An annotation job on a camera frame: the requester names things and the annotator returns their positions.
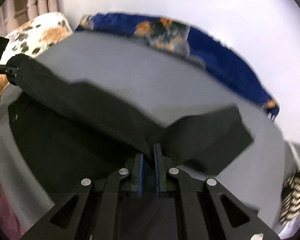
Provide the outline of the maroon cloth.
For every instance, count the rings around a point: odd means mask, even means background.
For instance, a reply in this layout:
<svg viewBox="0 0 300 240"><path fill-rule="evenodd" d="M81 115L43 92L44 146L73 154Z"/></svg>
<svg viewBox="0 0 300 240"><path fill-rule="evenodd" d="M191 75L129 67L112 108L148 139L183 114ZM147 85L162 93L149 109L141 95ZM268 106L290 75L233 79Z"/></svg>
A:
<svg viewBox="0 0 300 240"><path fill-rule="evenodd" d="M17 219L0 183L0 230L7 239L20 239L24 230Z"/></svg>

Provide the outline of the beige curtain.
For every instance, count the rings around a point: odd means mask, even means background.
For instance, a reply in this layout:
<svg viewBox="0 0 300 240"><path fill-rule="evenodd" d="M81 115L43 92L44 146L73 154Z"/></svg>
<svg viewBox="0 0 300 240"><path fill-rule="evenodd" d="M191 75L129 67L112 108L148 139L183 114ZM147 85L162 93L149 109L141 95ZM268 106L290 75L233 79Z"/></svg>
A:
<svg viewBox="0 0 300 240"><path fill-rule="evenodd" d="M57 0L5 0L0 7L0 36L48 12L57 12Z"/></svg>

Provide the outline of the black white striped cloth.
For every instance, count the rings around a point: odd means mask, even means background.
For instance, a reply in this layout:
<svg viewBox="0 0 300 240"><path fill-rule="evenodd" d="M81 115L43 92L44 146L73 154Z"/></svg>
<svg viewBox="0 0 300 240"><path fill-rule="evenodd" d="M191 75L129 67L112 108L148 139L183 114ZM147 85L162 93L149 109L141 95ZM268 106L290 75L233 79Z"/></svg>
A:
<svg viewBox="0 0 300 240"><path fill-rule="evenodd" d="M300 157L295 146L291 143L288 145L298 169L283 184L280 213L281 224L290 222L300 213Z"/></svg>

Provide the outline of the blue floral blanket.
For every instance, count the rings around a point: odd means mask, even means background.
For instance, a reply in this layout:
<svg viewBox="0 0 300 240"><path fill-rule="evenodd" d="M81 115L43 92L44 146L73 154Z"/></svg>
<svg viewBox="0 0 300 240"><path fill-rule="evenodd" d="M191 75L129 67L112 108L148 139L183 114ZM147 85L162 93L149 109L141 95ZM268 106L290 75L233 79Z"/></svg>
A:
<svg viewBox="0 0 300 240"><path fill-rule="evenodd" d="M223 85L258 105L271 121L279 114L278 103L249 65L231 49L191 25L166 17L111 12L82 16L76 31L132 37L151 48L198 61Z"/></svg>

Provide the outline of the white floral pillow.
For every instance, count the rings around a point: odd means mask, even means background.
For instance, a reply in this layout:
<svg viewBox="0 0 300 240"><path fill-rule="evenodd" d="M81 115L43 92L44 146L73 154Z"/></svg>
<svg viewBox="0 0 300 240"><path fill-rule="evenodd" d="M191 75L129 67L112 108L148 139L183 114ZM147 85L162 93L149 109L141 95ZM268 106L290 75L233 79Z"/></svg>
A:
<svg viewBox="0 0 300 240"><path fill-rule="evenodd" d="M68 20L62 13L49 12L40 15L4 36L9 39L9 43L0 64L6 65L17 54L35 58L72 34ZM7 75L0 75L0 96L8 84Z"/></svg>

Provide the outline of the black pants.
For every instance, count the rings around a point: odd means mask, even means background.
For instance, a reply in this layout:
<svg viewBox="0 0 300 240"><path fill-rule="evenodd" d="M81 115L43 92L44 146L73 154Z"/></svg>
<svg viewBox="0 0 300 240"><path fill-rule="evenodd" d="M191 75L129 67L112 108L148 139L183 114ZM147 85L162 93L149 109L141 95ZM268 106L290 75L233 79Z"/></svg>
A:
<svg viewBox="0 0 300 240"><path fill-rule="evenodd" d="M143 154L144 191L156 191L154 148L173 166L216 176L253 143L236 106L188 115L168 126L87 82L66 82L19 54L12 81L21 89L8 107L15 143L39 184L57 201L81 179L98 180Z"/></svg>

